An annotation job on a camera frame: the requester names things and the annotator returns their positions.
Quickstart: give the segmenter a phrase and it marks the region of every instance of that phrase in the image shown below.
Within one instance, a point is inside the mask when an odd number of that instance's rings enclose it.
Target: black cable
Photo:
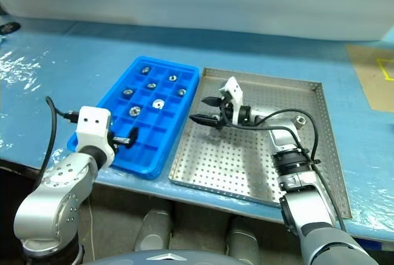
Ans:
[[[59,109],[57,109],[56,107],[55,107],[55,111],[56,111],[56,113],[59,115],[59,116],[62,116],[62,117],[65,117],[66,116],[66,114],[65,113],[63,113],[63,112],[61,112]]]
[[[45,101],[47,102],[47,104],[50,108],[50,113],[52,114],[52,128],[50,130],[50,138],[49,138],[49,142],[48,142],[47,151],[45,153],[45,158],[42,162],[41,169],[38,173],[38,177],[37,177],[36,181],[34,182],[33,190],[35,190],[41,183],[42,177],[44,176],[44,172],[47,168],[48,161],[50,159],[50,155],[52,154],[52,150],[54,148],[55,138],[56,138],[56,126],[57,126],[56,107],[54,105],[54,102],[52,101],[52,99],[49,96],[45,97]]]
[[[316,172],[316,174],[318,175],[318,177],[321,181],[321,184],[323,184],[324,188],[326,188],[326,192],[328,194],[328,197],[330,198],[332,206],[334,207],[334,211],[337,214],[339,226],[340,226],[341,230],[346,232],[344,219],[342,218],[342,215],[340,214],[340,210],[339,210],[337,201],[334,198],[334,195],[332,194],[331,190],[328,188],[328,184],[327,184],[326,179],[324,179],[323,175],[321,174],[321,172],[319,171],[319,169],[317,168],[317,166],[315,164],[312,165],[312,170],[314,170]]]
[[[274,116],[274,115],[277,115],[277,114],[279,114],[279,113],[285,113],[285,112],[288,112],[288,111],[294,111],[294,112],[302,113],[302,114],[306,115],[306,116],[311,120],[311,123],[312,123],[312,125],[313,125],[313,131],[314,131],[314,133],[315,133],[315,141],[313,142],[313,149],[314,149],[314,150],[312,150],[313,158],[312,158],[312,157],[309,157],[309,155],[307,154],[307,152],[306,152],[306,151],[304,150],[304,148],[301,146],[301,144],[300,144],[299,140],[297,139],[295,133],[294,133],[291,129],[289,129],[289,128],[287,128],[287,127],[282,127],[282,126],[275,126],[275,127],[258,127],[258,125],[260,125],[261,123],[265,122],[265,121],[266,121],[267,119],[269,119],[270,117],[272,117],[272,116]],[[286,131],[288,131],[288,132],[291,134],[291,136],[293,137],[293,139],[294,139],[294,141],[295,141],[297,147],[298,147],[299,149],[301,149],[301,151],[305,154],[305,156],[306,156],[311,162],[313,162],[313,160],[314,160],[314,158],[315,158],[315,154],[316,154],[317,145],[318,145],[319,134],[318,134],[318,129],[317,129],[317,126],[316,126],[316,122],[315,122],[314,118],[310,115],[310,113],[308,113],[308,112],[306,112],[306,111],[304,111],[304,110],[295,109],[295,108],[282,109],[282,110],[279,110],[279,111],[275,111],[274,113],[272,113],[272,114],[270,114],[270,115],[264,117],[261,121],[259,121],[258,123],[256,123],[255,126],[241,126],[241,125],[234,125],[233,123],[231,123],[231,122],[228,120],[228,117],[227,117],[226,112],[225,112],[224,103],[222,103],[222,104],[220,105],[220,112],[222,113],[223,119],[224,119],[224,121],[226,122],[226,124],[227,124],[229,127],[233,127],[233,128],[236,128],[236,129],[240,129],[240,130],[259,130],[259,131],[267,131],[267,130],[286,130]],[[334,196],[332,195],[331,190],[328,188],[328,184],[327,184],[326,180],[324,179],[324,177],[322,176],[321,172],[318,170],[318,168],[316,167],[315,164],[312,164],[312,170],[316,172],[316,174],[318,175],[318,177],[319,177],[319,179],[320,179],[320,181],[321,181],[321,184],[322,184],[322,185],[324,186],[324,188],[326,189],[327,195],[328,195],[328,197],[330,198],[330,201],[331,201],[331,203],[332,203],[332,206],[334,207],[334,211],[335,211],[335,213],[336,213],[336,215],[337,215],[337,219],[338,219],[339,226],[340,226],[341,230],[343,230],[343,231],[346,232],[346,227],[345,227],[344,220],[342,219],[342,215],[340,214],[340,211],[339,211],[339,207],[338,207],[338,205],[337,205],[337,202],[336,202]]]
[[[275,111],[274,113],[271,113],[270,115],[264,117],[261,121],[256,123],[255,126],[257,127],[258,125],[262,124],[263,122],[265,122],[267,119],[269,119],[272,116],[275,116],[275,115],[277,115],[279,113],[287,113],[287,112],[302,113],[302,114],[306,115],[310,119],[310,121],[312,123],[312,126],[313,126],[313,133],[315,134],[315,139],[313,141],[312,153],[311,153],[310,158],[312,160],[314,160],[315,159],[315,155],[316,155],[316,150],[318,148],[318,143],[319,143],[319,132],[318,132],[318,128],[316,126],[316,122],[315,122],[314,118],[312,117],[312,115],[310,113],[308,113],[308,112],[306,112],[306,111],[304,111],[302,109],[297,109],[297,108],[282,109],[282,110]]]

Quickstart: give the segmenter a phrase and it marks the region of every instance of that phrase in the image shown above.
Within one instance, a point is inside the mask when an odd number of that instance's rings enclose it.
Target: floor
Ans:
[[[95,258],[132,251],[143,217],[155,201],[160,200],[133,192],[95,184],[91,195],[93,244]],[[188,204],[174,204],[174,229],[171,248],[205,250],[223,254],[229,213]],[[79,239],[85,246],[84,262],[92,261],[89,204],[80,208]],[[250,219],[259,241],[262,264],[301,265],[299,243],[283,225]],[[392,253],[372,251],[380,265],[392,264]]]

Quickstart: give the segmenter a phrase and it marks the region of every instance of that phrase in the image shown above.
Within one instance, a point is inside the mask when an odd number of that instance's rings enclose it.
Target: stainless steel tray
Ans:
[[[200,100],[219,96],[218,89],[234,76],[244,91],[244,104],[267,111],[299,108],[316,120],[319,145],[316,158],[343,217],[351,218],[348,195],[328,116],[323,86],[318,82],[266,77],[218,69],[204,69],[190,114],[218,113]],[[294,117],[284,113],[282,117]],[[283,193],[276,182],[266,132],[225,127],[221,131],[189,120],[172,164],[169,179],[176,184],[270,205],[279,205]],[[299,132],[302,145],[312,149],[313,128],[307,122]]]

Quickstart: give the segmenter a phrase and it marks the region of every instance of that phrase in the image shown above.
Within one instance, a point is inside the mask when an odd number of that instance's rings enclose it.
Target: cardboard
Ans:
[[[347,52],[370,107],[394,113],[394,50],[347,45]]]

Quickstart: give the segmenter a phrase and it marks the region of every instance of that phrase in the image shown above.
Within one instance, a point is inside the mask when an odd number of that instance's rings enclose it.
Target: blue table surface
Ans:
[[[39,168],[50,135],[49,95],[63,110],[95,106],[141,55],[322,82],[353,213],[348,231],[394,242],[394,114],[372,110],[345,42],[224,31],[2,17],[20,31],[0,43],[0,156]],[[394,49],[394,41],[361,43]],[[68,154],[75,125],[58,120],[52,162]],[[153,181],[115,170],[97,181],[137,192],[281,222],[280,209],[172,184],[171,156]]]

